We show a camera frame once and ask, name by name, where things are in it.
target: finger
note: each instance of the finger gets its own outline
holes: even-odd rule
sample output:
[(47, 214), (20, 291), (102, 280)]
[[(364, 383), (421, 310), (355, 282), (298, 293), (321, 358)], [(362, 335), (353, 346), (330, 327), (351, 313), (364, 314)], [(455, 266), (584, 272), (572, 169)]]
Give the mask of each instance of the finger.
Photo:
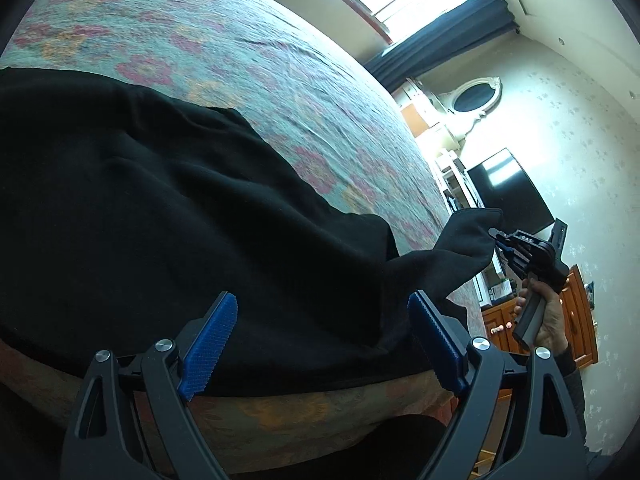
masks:
[(533, 291), (537, 292), (540, 296), (545, 298), (547, 303), (549, 301), (552, 301), (553, 298), (557, 297), (557, 294), (554, 292), (554, 290), (545, 282), (540, 282), (540, 280), (531, 280), (530, 286)]

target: blue curtain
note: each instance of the blue curtain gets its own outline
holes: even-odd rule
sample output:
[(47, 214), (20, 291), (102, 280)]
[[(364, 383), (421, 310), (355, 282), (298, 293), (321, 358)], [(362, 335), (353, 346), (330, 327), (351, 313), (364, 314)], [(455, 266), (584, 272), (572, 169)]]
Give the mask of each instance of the blue curtain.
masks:
[(466, 0), (377, 54), (364, 68), (392, 92), (408, 77), (418, 77), (517, 26), (504, 0)]

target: blue gripper pad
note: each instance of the blue gripper pad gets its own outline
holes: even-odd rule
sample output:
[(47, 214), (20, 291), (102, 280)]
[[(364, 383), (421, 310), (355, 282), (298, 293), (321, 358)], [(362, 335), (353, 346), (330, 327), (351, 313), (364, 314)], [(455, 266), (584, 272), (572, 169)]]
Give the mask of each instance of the blue gripper pad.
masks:
[(238, 302), (233, 294), (226, 293), (182, 360), (178, 394), (184, 400), (204, 391), (236, 320)]
[(414, 292), (407, 305), (409, 321), (441, 386), (457, 397), (467, 388), (466, 350), (446, 320), (423, 291)]

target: bed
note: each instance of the bed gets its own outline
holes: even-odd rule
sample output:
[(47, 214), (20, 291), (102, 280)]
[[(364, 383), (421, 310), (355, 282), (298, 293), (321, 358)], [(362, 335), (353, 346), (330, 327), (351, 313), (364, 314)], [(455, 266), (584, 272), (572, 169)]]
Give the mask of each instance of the bed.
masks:
[[(390, 95), (353, 58), (272, 0), (36, 0), (0, 68), (95, 72), (196, 104), (236, 108), (330, 204), (374, 213), (400, 253), (434, 245), (442, 197)], [(473, 335), (484, 325), (473, 286)], [(0, 380), (65, 425), (80, 379), (0, 342)], [(191, 410), (229, 472), (282, 466), (343, 449), (391, 416), (450, 394), (432, 371), (334, 392), (197, 397)], [(160, 446), (139, 397), (145, 432)]]

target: flat screen tv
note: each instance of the flat screen tv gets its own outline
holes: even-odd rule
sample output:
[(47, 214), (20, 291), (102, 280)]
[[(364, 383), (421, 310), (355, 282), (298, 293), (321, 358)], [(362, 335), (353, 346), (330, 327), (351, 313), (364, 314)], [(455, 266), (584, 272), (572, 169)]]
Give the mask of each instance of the flat screen tv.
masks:
[(516, 229), (535, 234), (554, 222), (531, 179), (506, 148), (467, 173), (484, 206), (502, 209), (508, 234)]

